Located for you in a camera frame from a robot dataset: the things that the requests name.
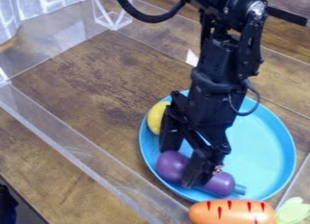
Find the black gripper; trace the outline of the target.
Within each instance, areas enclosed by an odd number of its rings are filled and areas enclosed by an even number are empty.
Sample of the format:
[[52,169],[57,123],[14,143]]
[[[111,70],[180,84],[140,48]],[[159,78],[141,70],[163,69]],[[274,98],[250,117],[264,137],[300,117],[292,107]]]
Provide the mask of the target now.
[[160,128],[160,152],[179,151],[187,140],[193,152],[184,169],[181,186],[205,184],[224,167],[223,159],[231,152],[225,129],[239,115],[247,88],[231,77],[216,81],[199,67],[191,72],[188,94],[171,92]]

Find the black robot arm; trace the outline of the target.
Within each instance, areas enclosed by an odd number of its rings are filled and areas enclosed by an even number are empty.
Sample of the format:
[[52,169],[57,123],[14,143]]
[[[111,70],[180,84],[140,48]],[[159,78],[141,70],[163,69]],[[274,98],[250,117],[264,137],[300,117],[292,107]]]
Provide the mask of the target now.
[[255,93],[250,78],[263,58],[260,38],[266,0],[185,0],[200,13],[200,57],[191,71],[187,94],[171,92],[161,118],[160,150],[192,148],[181,186],[204,184],[220,172],[231,152],[225,129],[239,116],[245,93]]

